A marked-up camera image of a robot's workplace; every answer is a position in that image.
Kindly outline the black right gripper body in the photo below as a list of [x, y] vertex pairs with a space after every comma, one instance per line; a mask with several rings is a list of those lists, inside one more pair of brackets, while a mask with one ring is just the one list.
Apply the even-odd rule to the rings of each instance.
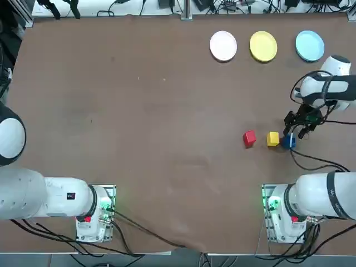
[[323, 120], [321, 109], [324, 104], [313, 107], [306, 104], [301, 104], [296, 113], [297, 125], [319, 125]]

